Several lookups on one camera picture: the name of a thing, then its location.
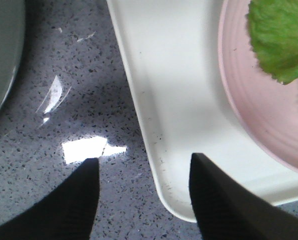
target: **granite countertop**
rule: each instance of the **granite countertop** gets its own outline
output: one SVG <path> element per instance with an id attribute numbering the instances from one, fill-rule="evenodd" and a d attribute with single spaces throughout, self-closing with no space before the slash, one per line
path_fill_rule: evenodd
<path id="1" fill-rule="evenodd" d="M 21 65 L 0 111 L 0 224 L 102 155 L 91 239 L 201 239 L 156 193 L 106 1 L 27 0 L 26 11 Z M 298 202 L 282 208 L 298 215 Z"/>

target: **speckled countertop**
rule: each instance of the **speckled countertop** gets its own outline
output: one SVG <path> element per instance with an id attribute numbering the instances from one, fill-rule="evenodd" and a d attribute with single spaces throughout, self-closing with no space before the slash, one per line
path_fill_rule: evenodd
<path id="1" fill-rule="evenodd" d="M 59 185 L 79 165 L 70 162 L 104 155 L 91 239 L 201 239 L 156 193 L 106 1 L 27 0 L 26 10 L 0 111 L 0 224 Z M 298 215 L 298 202 L 282 208 Z"/>

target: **lettuce leaf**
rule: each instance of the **lettuce leaf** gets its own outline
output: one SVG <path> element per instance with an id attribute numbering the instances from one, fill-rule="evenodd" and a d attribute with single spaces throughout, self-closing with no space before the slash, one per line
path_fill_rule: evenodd
<path id="1" fill-rule="evenodd" d="M 264 72 L 289 84 L 298 78 L 298 0 L 252 0 L 248 32 Z"/>

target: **plastic tray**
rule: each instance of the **plastic tray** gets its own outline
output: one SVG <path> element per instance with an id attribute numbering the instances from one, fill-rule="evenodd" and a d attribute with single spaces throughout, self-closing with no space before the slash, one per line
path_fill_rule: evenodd
<path id="1" fill-rule="evenodd" d="M 156 190 L 195 222 L 191 154 L 211 158 L 273 205 L 298 200 L 298 173 L 267 155 L 236 119 L 218 67 L 221 0 L 107 0 Z"/>

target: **pink plate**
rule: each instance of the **pink plate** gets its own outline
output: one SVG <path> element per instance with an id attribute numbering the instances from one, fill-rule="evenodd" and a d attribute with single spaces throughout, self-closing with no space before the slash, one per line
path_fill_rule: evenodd
<path id="1" fill-rule="evenodd" d="M 298 80 L 281 85 L 258 66 L 247 32 L 249 2 L 223 3 L 218 35 L 222 82 L 251 137 L 274 159 L 298 171 Z"/>

